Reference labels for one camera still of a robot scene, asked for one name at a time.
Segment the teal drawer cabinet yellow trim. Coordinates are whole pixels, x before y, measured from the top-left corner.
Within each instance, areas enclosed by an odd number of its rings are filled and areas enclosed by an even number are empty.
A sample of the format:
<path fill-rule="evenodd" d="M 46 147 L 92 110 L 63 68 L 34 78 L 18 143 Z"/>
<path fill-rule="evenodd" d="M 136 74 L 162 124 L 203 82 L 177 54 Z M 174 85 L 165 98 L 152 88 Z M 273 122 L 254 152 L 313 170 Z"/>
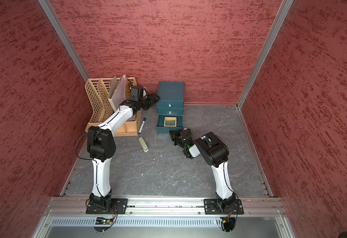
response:
<path fill-rule="evenodd" d="M 169 130 L 179 130 L 183 128 L 183 107 L 184 107 L 184 83 L 165 82 L 159 84 L 157 103 L 158 122 L 157 133 L 168 133 Z M 176 127 L 164 127 L 165 117 L 177 117 Z"/>

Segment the large wooden frame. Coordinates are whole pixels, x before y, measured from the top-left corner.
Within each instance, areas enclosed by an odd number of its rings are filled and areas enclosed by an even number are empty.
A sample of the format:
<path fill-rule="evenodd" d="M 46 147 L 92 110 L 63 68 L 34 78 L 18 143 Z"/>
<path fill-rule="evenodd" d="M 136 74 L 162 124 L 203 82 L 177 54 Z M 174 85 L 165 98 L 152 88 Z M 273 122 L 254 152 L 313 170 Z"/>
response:
<path fill-rule="evenodd" d="M 165 117 L 164 127 L 176 127 L 177 117 Z"/>

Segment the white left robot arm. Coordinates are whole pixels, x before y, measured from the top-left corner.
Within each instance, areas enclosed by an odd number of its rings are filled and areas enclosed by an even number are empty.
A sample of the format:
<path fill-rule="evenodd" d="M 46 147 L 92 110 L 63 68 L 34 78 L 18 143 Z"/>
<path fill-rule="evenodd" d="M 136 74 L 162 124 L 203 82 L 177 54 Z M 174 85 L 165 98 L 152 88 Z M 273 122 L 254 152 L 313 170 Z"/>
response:
<path fill-rule="evenodd" d="M 89 196 L 91 206 L 103 210 L 111 208 L 110 165 L 116 152 L 114 135 L 138 111 L 148 110 L 159 100 L 160 97 L 155 93 L 137 98 L 135 101 L 125 100 L 105 122 L 88 129 L 87 150 L 94 168 L 93 189 Z"/>

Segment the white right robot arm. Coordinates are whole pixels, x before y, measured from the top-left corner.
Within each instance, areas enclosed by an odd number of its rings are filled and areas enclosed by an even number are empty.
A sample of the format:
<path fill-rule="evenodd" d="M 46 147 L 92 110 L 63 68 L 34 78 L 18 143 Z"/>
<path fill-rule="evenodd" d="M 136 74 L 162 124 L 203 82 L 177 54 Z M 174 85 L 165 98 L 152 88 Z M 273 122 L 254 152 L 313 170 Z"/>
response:
<path fill-rule="evenodd" d="M 169 134 L 173 144 L 182 148 L 186 158 L 202 156 L 211 167 L 216 183 L 219 210 L 225 211 L 237 204 L 238 196 L 232 190 L 227 168 L 230 151 L 224 140 L 213 132 L 193 140 L 191 130 L 186 128 L 169 130 Z"/>

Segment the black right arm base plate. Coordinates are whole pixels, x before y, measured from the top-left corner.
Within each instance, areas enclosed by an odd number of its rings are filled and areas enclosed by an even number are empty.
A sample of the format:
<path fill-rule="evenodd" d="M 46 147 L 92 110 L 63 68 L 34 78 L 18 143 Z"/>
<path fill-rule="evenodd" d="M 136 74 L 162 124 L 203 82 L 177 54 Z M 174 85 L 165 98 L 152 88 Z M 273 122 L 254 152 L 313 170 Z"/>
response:
<path fill-rule="evenodd" d="M 204 199 L 203 203 L 206 215 L 244 215 L 245 213 L 240 199 L 237 199 L 236 202 L 232 203 L 230 207 L 224 208 L 224 210 L 220 208 L 216 198 Z"/>

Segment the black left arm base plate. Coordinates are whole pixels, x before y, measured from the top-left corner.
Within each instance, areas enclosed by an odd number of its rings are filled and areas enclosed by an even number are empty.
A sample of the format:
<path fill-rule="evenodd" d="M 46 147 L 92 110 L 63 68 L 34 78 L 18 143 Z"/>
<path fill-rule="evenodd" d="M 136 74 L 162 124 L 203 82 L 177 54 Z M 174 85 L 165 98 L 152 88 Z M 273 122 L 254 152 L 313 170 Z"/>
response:
<path fill-rule="evenodd" d="M 127 198 L 112 198 L 108 205 L 110 205 L 109 209 L 100 208 L 99 205 L 94 204 L 89 201 L 87 203 L 86 214 L 90 215 L 115 215 L 115 214 L 125 214 L 127 208 L 128 199 Z"/>

